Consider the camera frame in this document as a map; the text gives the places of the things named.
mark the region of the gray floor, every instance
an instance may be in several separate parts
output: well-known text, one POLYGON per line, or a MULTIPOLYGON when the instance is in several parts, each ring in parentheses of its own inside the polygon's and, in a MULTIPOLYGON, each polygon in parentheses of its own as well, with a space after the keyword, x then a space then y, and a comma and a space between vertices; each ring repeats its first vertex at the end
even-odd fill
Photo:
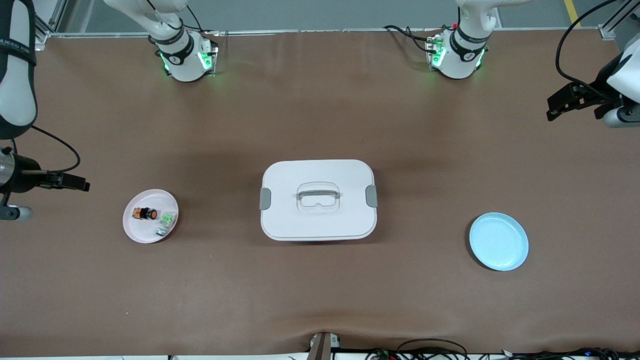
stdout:
MULTIPOLYGON (((578 14, 600 2, 574 1, 578 14)), ((144 32, 133 20, 102 0, 70 0, 69 3, 62 32, 144 32)), ((388 24, 438 28, 457 19, 453 0, 190 0, 189 5, 203 28, 218 31, 367 29, 388 24)), ((581 24, 597 26, 618 7, 611 4, 581 24)), ((195 25, 187 11, 180 16, 186 24, 195 25)), ((534 0, 522 6, 501 8, 500 19, 505 28, 565 28, 571 24, 564 0, 534 0)), ((616 29, 616 41, 623 47, 639 32, 640 22, 626 19, 616 29)))

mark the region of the green indicator light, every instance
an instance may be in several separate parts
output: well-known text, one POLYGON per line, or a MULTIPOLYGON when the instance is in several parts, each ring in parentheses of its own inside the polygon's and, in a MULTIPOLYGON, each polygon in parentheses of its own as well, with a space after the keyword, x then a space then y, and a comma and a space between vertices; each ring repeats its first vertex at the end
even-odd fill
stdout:
POLYGON ((478 68, 482 62, 482 56, 484 55, 484 49, 482 50, 482 52, 480 53, 480 55, 478 56, 478 62, 476 63, 476 68, 478 68))
POLYGON ((198 55, 200 55, 200 62, 202 62, 202 67, 205 70, 209 70, 211 69, 211 57, 207 54, 203 54, 203 53, 198 53, 198 55))
POLYGON ((169 65, 167 65, 166 59, 164 58, 164 55, 162 55, 162 53, 160 53, 160 59, 162 59, 162 63, 164 64, 164 69, 167 72, 171 72, 171 70, 169 70, 169 65))
POLYGON ((447 54, 446 48, 441 46, 433 55, 433 66, 439 67, 442 64, 442 58, 447 54))

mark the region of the storage box handle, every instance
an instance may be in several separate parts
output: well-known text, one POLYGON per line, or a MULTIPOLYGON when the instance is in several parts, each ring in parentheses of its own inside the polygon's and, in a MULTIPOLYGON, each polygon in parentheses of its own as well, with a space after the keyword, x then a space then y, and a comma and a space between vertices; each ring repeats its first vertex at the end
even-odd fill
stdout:
POLYGON ((333 196, 335 198, 340 197, 340 193, 333 190, 306 190, 298 193, 298 198, 305 196, 333 196))

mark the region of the light blue plate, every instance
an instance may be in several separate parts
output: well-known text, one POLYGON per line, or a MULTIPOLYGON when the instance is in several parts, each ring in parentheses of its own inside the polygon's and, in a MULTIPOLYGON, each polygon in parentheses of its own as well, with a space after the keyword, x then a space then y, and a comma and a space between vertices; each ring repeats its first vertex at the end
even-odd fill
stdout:
POLYGON ((529 240, 522 225, 502 213, 486 213, 471 225, 471 250, 486 266, 500 271, 517 268, 529 253, 529 240))

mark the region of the gray side clip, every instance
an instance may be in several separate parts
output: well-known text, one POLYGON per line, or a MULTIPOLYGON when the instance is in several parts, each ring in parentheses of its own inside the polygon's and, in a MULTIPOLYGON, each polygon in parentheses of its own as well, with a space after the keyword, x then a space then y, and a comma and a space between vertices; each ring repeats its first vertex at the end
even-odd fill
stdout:
POLYGON ((378 192, 376 191, 376 185, 369 185, 364 190, 365 198, 367 199, 367 205, 372 208, 378 207, 378 192))
POLYGON ((271 190, 260 188, 260 210, 267 210, 271 207, 271 190))

